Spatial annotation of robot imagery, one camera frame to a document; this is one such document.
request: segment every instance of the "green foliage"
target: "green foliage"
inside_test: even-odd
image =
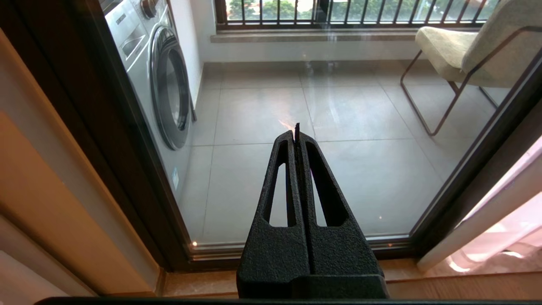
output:
[[[282,0],[280,2],[280,19],[282,20],[292,20],[294,19],[295,14],[295,0]],[[397,12],[397,6],[399,0],[351,0],[350,9],[349,9],[349,21],[360,21],[362,19],[362,13],[367,1],[367,6],[365,10],[365,21],[376,21],[380,8],[382,6],[382,1],[385,1],[384,9],[382,11],[382,21],[392,21]],[[258,6],[259,0],[244,0],[244,9],[245,9],[245,18],[247,20],[256,20],[260,18],[260,15],[256,13],[255,7]],[[497,0],[488,0],[484,9],[482,10],[479,19],[485,20],[489,18],[495,6]],[[398,21],[408,21],[414,9],[416,0],[403,0],[401,4],[401,9],[399,10]],[[449,0],[437,0],[435,6],[431,13],[431,20],[440,20],[443,16],[443,12],[448,6]],[[418,8],[414,14],[414,20],[425,20],[429,12],[431,5],[431,0],[420,0]],[[450,10],[448,12],[447,20],[455,20],[461,13],[461,10],[464,5],[464,0],[453,0]],[[231,0],[229,17],[230,20],[241,20],[242,19],[242,8],[241,0]],[[264,20],[275,20],[277,18],[277,7],[278,0],[265,1],[263,3],[263,19]],[[333,9],[331,13],[332,21],[343,21],[346,17],[347,2],[335,2],[333,3]],[[468,6],[465,14],[463,16],[464,20],[471,19],[476,11],[478,6]],[[309,20],[312,18],[312,11],[301,11],[298,12],[298,19]]]

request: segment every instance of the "balcony railing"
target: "balcony railing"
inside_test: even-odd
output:
[[[479,27],[499,0],[215,0],[218,30]]]

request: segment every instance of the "chair leg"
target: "chair leg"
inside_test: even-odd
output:
[[[489,93],[487,93],[487,91],[483,87],[478,87],[478,88],[480,89],[480,91],[482,91],[483,96],[485,96],[487,100],[489,100],[489,102],[493,105],[493,107],[495,108],[499,107],[499,104],[495,102],[495,100],[489,95]]]
[[[410,63],[410,65],[406,68],[405,72],[403,73],[403,75],[401,76],[401,88],[403,88],[403,91],[406,95],[406,99],[409,101],[410,105],[412,106],[412,108],[414,109],[414,112],[416,113],[416,115],[418,116],[418,118],[420,119],[420,121],[422,122],[422,125],[425,129],[425,131],[427,132],[427,134],[432,137],[432,136],[435,136],[439,131],[440,131],[440,128],[442,127],[442,125],[444,124],[444,121],[446,121],[446,119],[448,118],[448,115],[450,114],[451,112],[451,109],[454,107],[455,103],[457,102],[457,100],[459,99],[459,96],[461,95],[461,93],[463,92],[463,89],[465,88],[465,86],[467,85],[467,82],[465,81],[464,83],[461,84],[461,87],[458,88],[458,89],[455,89],[454,87],[452,87],[453,91],[455,92],[455,96],[454,96],[454,99],[451,101],[450,105],[448,106],[448,109],[446,109],[446,112],[444,113],[444,116],[442,117],[442,119],[440,120],[440,122],[438,123],[437,125],[437,128],[435,129],[435,131],[431,131],[429,129],[429,126],[427,125],[427,122],[425,121],[425,119],[423,118],[422,116],[422,113],[420,112],[420,110],[418,109],[418,107],[416,106],[416,103],[414,103],[413,99],[412,99],[412,96],[410,95],[407,87],[405,86],[404,84],[404,78],[405,76],[407,75],[408,71],[412,68],[412,66],[414,65],[414,63],[416,62],[416,60],[418,60],[419,56],[422,54],[422,51],[420,50],[420,52],[418,52],[418,54],[416,55],[416,57],[414,57],[414,59],[412,60],[412,62]]]

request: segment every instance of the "beige chair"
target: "beige chair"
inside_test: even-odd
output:
[[[416,34],[416,43],[421,50],[401,77],[401,87],[426,132],[435,136],[467,83],[481,89],[512,88],[512,92],[522,83],[542,56],[542,0],[501,0],[478,33],[423,27]],[[422,52],[455,92],[434,131],[429,129],[403,82]],[[509,96],[501,104],[506,104],[507,99]]]

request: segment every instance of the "metal chair frame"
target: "metal chair frame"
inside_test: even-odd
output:
[[[418,118],[420,119],[420,121],[422,122],[423,124],[423,127],[425,128],[425,131],[427,132],[427,134],[432,137],[432,136],[435,136],[441,129],[442,125],[444,124],[444,122],[446,121],[446,119],[448,118],[448,116],[450,115],[450,112],[452,110],[452,108],[454,107],[454,105],[457,103],[457,100],[459,99],[459,96],[461,95],[461,93],[463,92],[463,90],[465,89],[465,87],[467,86],[468,84],[468,81],[469,79],[472,77],[472,75],[474,73],[476,73],[476,71],[478,71],[485,63],[487,63],[491,58],[493,58],[499,51],[501,51],[504,47],[506,47],[507,44],[509,44],[516,36],[518,36],[519,34],[523,33],[523,32],[535,32],[535,33],[542,33],[542,27],[523,27],[523,28],[520,28],[518,30],[516,30],[514,33],[512,33],[509,37],[507,37],[502,43],[500,43],[491,53],[489,53],[484,59],[482,59],[482,61],[480,61],[472,70],[470,70],[468,73],[467,73],[467,76],[465,77],[465,80],[461,83],[461,87],[457,87],[457,85],[455,84],[455,82],[453,81],[449,81],[448,84],[450,85],[451,89],[454,91],[455,93],[455,96],[454,98],[452,99],[450,105],[448,106],[448,109],[446,109],[446,112],[444,113],[444,116],[442,117],[442,119],[440,120],[440,122],[438,123],[436,129],[434,131],[431,131],[431,129],[429,128],[429,126],[427,125],[427,122],[425,121],[425,119],[423,118],[420,110],[418,109],[418,107],[416,106],[416,103],[414,103],[413,99],[412,99],[412,96],[410,95],[407,87],[405,86],[404,84],[404,78],[405,76],[407,75],[407,73],[410,71],[410,69],[412,68],[412,66],[414,65],[414,63],[416,62],[416,60],[418,60],[419,56],[422,54],[422,51],[420,50],[418,52],[418,54],[416,55],[416,57],[414,57],[414,59],[412,60],[412,62],[409,64],[409,66],[406,68],[405,72],[403,73],[403,75],[401,76],[401,88],[403,88],[403,91],[406,95],[406,98],[408,99],[410,105],[412,106],[412,108],[414,108],[414,111],[416,112],[416,115],[418,116]],[[536,63],[538,62],[538,60],[540,59],[540,57],[542,56],[542,52],[538,52],[538,54],[534,57],[534,59],[531,61],[531,63],[529,64],[529,66],[527,66],[526,68],[526,71],[530,71],[534,65],[536,65]],[[515,92],[515,90],[518,89],[518,87],[523,83],[523,81],[525,80],[525,78],[528,76],[528,73],[523,73],[521,75],[521,77],[516,81],[516,83],[514,84],[514,86],[512,87],[512,91]],[[493,104],[494,107],[498,108],[498,104],[489,96],[489,94],[482,88],[482,87],[479,87],[480,90],[482,91],[482,93],[486,96],[486,98]],[[511,94],[508,94],[506,96],[506,98],[502,101],[501,104],[506,104],[508,103],[508,100],[510,99],[512,95]]]

